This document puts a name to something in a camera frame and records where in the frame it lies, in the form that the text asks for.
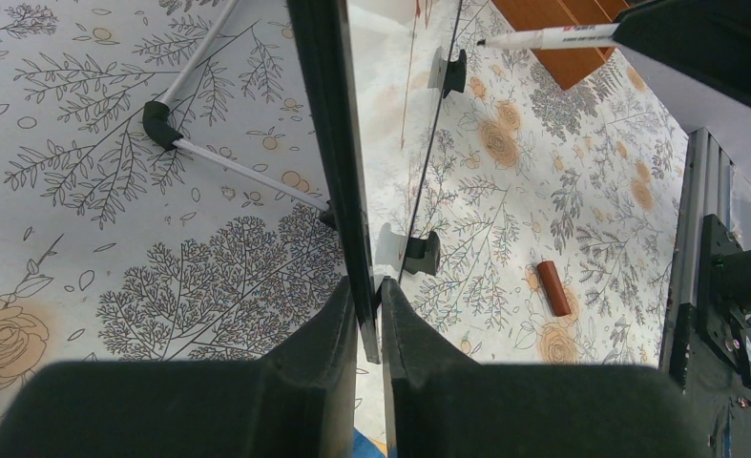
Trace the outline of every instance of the marker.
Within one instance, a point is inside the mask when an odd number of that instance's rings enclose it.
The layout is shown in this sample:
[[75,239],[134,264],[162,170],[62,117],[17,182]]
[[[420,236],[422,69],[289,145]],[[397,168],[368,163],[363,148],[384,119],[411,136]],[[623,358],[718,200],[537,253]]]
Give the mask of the marker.
[[615,46],[614,31],[618,24],[549,27],[539,31],[516,31],[483,38],[478,46],[502,50],[567,50]]

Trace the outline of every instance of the black cable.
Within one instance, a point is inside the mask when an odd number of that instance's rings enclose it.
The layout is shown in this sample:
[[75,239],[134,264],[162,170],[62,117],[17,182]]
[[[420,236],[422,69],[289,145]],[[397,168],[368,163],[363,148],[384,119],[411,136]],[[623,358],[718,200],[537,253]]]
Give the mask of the black cable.
[[746,345],[748,342],[743,336],[743,330],[736,324],[732,326],[732,335],[740,346],[736,353],[738,356],[738,372],[741,374],[743,386],[751,389],[751,363],[749,363],[749,355],[746,351]]

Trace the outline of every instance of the blue object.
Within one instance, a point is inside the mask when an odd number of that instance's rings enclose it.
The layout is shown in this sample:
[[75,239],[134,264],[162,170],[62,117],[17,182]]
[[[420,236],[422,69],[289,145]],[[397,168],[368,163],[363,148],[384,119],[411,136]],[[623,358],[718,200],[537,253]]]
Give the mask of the blue object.
[[358,429],[353,434],[352,456],[353,458],[385,458],[375,444],[358,432]]

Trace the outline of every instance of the white wall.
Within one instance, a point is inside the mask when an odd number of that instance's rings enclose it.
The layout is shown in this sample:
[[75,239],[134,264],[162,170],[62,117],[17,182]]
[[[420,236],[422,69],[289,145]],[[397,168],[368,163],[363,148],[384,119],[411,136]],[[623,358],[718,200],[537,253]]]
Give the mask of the white wall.
[[751,182],[751,109],[638,52],[622,53],[684,131],[706,127]]
[[[684,131],[706,127],[735,163],[736,175],[751,184],[751,109],[638,52],[622,49],[622,53]],[[740,214],[733,214],[732,222],[741,232],[743,246],[751,248],[751,198],[741,198],[740,205],[735,200],[733,213]]]

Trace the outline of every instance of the wooden surface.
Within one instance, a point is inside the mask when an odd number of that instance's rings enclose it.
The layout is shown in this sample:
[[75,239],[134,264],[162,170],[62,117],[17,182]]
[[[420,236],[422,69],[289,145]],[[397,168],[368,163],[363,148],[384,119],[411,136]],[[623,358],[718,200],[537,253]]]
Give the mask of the wooden surface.
[[[622,0],[493,0],[493,4],[517,31],[608,24],[612,22],[610,17],[616,17],[617,8],[625,8]],[[614,48],[539,50],[535,55],[557,84],[567,90],[605,64],[613,51]]]

